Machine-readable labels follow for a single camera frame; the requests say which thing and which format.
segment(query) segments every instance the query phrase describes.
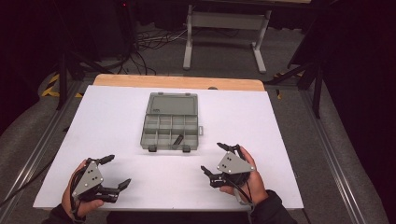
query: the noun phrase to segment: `plastic organizer box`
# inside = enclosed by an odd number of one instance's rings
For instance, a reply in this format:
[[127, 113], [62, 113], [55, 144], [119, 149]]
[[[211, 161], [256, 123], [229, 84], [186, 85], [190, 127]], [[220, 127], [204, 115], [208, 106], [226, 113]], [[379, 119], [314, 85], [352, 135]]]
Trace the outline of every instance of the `plastic organizer box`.
[[192, 93], [153, 92], [148, 100], [140, 145], [190, 152], [198, 148], [198, 96]]

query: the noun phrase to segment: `hand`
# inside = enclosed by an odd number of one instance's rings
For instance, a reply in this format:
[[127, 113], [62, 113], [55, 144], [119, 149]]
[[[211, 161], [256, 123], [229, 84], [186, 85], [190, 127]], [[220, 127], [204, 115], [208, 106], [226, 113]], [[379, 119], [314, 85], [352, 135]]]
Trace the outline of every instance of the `hand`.
[[[245, 184], [241, 189], [246, 193], [247, 196], [249, 196], [249, 186], [251, 199], [254, 205], [256, 205], [268, 198], [268, 194], [267, 191], [265, 191], [262, 177], [257, 171], [256, 163], [254, 162], [253, 158], [243, 147], [241, 147], [241, 152], [245, 156], [247, 162], [254, 167], [254, 171], [250, 172], [250, 177], [247, 180], [248, 184]], [[222, 186], [220, 191], [233, 195], [233, 188], [229, 186]], [[248, 200], [241, 193], [239, 194], [241, 195], [241, 199], [246, 203]]]
[[[66, 190], [64, 191], [64, 196], [62, 197], [62, 207], [64, 208], [64, 211], [67, 213], [67, 215], [69, 215], [72, 219], [74, 219], [73, 213], [72, 213], [72, 207], [70, 204], [70, 185], [71, 185], [71, 181], [72, 178], [74, 176], [74, 174], [80, 170], [81, 168], [83, 168], [85, 165], [85, 161], [83, 161], [79, 167], [76, 169], [76, 171], [72, 174], [70, 180], [69, 180], [69, 184], [66, 188]], [[102, 206], [104, 204], [104, 202], [102, 200], [93, 200], [91, 202], [85, 203], [85, 202], [76, 202], [79, 203], [79, 209], [78, 209], [78, 216], [79, 217], [85, 217], [87, 216], [88, 213], [90, 213], [91, 211], [95, 210], [96, 208]]]

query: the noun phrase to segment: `metal frame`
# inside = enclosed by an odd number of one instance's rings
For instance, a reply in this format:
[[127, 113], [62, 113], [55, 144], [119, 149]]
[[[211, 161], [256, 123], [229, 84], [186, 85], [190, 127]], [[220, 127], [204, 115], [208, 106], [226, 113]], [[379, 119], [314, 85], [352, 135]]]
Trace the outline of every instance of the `metal frame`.
[[187, 15], [187, 42], [184, 53], [183, 69], [191, 68], [192, 55], [192, 27], [212, 27], [212, 28], [229, 28], [229, 29], [245, 29], [258, 30], [259, 35], [256, 42], [251, 44], [256, 63], [260, 73], [265, 73], [266, 68], [262, 59], [260, 48], [262, 40], [267, 30], [270, 20], [271, 11], [265, 11], [264, 15], [243, 15], [233, 13], [212, 13], [212, 12], [194, 12], [193, 6], [189, 5]]

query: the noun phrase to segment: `white table surface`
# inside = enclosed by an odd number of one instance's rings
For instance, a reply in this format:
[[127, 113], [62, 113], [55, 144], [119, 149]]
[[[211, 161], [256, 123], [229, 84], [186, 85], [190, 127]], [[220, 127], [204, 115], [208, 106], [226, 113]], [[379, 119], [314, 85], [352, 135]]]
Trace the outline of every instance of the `white table surface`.
[[[204, 135], [196, 151], [159, 150], [140, 146], [151, 92], [198, 94], [199, 125]], [[50, 209], [61, 202], [68, 180], [87, 158], [115, 159], [99, 169], [103, 186], [129, 187], [103, 210], [237, 211], [248, 210], [235, 197], [209, 186], [200, 166], [213, 174], [225, 151], [217, 142], [239, 144], [255, 159], [265, 187], [275, 190], [286, 208], [303, 208], [273, 108], [265, 91], [212, 91], [90, 86], [38, 192], [34, 207]]]

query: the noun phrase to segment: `wooden table edge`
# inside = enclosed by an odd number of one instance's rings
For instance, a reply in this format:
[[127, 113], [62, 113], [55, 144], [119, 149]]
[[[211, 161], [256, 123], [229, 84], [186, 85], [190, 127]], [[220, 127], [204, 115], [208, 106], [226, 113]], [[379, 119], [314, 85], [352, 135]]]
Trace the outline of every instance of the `wooden table edge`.
[[142, 88], [213, 89], [224, 91], [265, 91], [258, 79], [218, 77], [161, 77], [140, 75], [100, 74], [94, 86], [119, 86]]

